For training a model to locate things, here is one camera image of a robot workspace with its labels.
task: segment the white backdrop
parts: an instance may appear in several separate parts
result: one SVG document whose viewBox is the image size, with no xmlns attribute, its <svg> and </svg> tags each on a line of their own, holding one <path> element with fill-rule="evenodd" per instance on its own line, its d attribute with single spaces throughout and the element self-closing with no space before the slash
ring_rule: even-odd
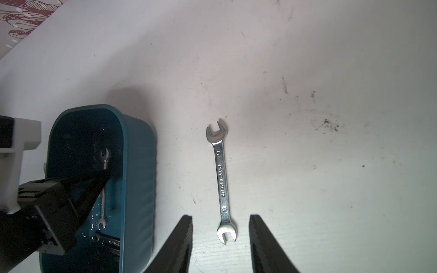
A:
<svg viewBox="0 0 437 273">
<path fill-rule="evenodd" d="M 260 214 L 302 273 L 435 272 L 435 1 L 69 0 L 0 60 L 0 114 L 108 103 L 157 135 L 154 255 L 193 216 L 190 272 L 251 272 Z M 222 245 L 208 124 L 237 241 Z M 12 272 L 39 272 L 33 254 Z"/>
</svg>

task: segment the size marking on wrench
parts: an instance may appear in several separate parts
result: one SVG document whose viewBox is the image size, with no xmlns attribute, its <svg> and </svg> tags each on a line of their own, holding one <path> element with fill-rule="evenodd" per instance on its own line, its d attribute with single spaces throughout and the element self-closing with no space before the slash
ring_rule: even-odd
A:
<svg viewBox="0 0 437 273">
<path fill-rule="evenodd" d="M 215 155 L 215 169 L 217 171 L 218 184 L 218 200 L 220 202 L 221 221 L 217 229 L 217 237 L 226 245 L 224 234 L 229 232 L 234 241 L 237 239 L 237 230 L 235 225 L 231 222 L 229 215 L 229 201 L 228 201 L 228 186 L 226 183 L 226 167 L 225 167 L 225 153 L 223 151 L 223 142 L 226 136 L 226 128 L 219 121 L 217 122 L 219 131 L 212 134 L 209 126 L 206 128 L 206 139 L 214 147 Z"/>
</svg>

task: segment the wrench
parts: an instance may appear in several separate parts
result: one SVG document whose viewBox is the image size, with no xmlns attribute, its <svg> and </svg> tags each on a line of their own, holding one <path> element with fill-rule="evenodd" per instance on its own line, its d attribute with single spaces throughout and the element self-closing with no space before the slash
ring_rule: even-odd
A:
<svg viewBox="0 0 437 273">
<path fill-rule="evenodd" d="M 229 215 L 229 202 L 228 202 L 228 186 L 226 183 L 226 167 L 225 167 L 225 153 L 223 150 L 223 142 L 226 136 L 226 128 L 219 121 L 217 122 L 219 131 L 215 134 L 211 133 L 209 126 L 206 128 L 206 139 L 214 147 L 215 154 L 215 169 L 217 171 L 217 183 L 218 183 L 218 200 L 220 202 L 221 221 L 217 229 L 217 237 L 226 245 L 226 239 L 224 234 L 229 232 L 232 239 L 237 239 L 237 230 L 235 225 L 231 222 Z"/>
<path fill-rule="evenodd" d="M 106 148 L 105 155 L 103 155 L 102 151 L 100 151 L 100 160 L 103 163 L 103 169 L 108 169 L 108 160 L 111 157 L 111 151 Z M 108 218 L 105 215 L 105 202 L 106 202 L 106 193 L 105 188 L 101 191 L 102 200 L 100 204 L 100 218 L 97 220 L 97 228 L 100 230 L 100 225 L 102 225 L 103 229 L 106 228 L 106 223 L 108 222 Z"/>
</svg>

